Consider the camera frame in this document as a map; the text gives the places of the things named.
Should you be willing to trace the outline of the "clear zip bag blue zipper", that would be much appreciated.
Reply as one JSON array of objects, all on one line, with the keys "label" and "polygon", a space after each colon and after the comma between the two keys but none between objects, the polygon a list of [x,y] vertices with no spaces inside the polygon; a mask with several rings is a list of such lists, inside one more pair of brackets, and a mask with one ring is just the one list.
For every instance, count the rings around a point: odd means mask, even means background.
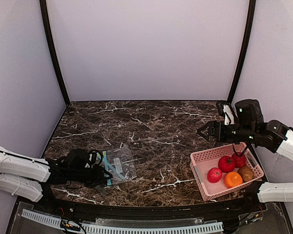
[{"label": "clear zip bag blue zipper", "polygon": [[107,180],[107,186],[129,182],[137,176],[134,159],[127,147],[103,151],[103,164],[112,175]]}]

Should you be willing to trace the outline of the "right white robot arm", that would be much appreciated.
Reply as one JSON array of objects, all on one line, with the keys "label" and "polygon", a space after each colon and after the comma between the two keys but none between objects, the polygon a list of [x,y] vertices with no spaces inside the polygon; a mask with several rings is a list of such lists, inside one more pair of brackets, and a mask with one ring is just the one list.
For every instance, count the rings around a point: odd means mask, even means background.
[{"label": "right white robot arm", "polygon": [[[245,99],[235,104],[218,103],[223,122],[209,121],[197,129],[197,134],[209,142],[245,143],[268,149],[293,161],[293,128],[278,120],[265,122],[259,101]],[[260,185],[259,202],[293,202],[293,182]]]}]

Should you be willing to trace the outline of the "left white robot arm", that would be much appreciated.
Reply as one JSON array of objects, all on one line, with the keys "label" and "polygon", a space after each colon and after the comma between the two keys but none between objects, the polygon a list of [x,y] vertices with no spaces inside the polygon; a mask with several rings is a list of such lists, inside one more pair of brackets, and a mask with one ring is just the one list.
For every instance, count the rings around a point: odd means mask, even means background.
[{"label": "left white robot arm", "polygon": [[72,149],[58,159],[33,158],[0,146],[0,190],[33,202],[54,199],[51,185],[79,182],[93,188],[113,175],[102,166],[103,154]]}]

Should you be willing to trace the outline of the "red tomato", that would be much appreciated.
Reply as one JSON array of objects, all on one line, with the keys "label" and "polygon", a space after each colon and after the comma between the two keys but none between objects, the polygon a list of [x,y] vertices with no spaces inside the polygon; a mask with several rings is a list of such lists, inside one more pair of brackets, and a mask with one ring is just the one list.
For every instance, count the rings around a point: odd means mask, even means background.
[{"label": "red tomato", "polygon": [[223,173],[232,172],[235,169],[235,161],[230,156],[222,156],[218,161],[218,168]]}]

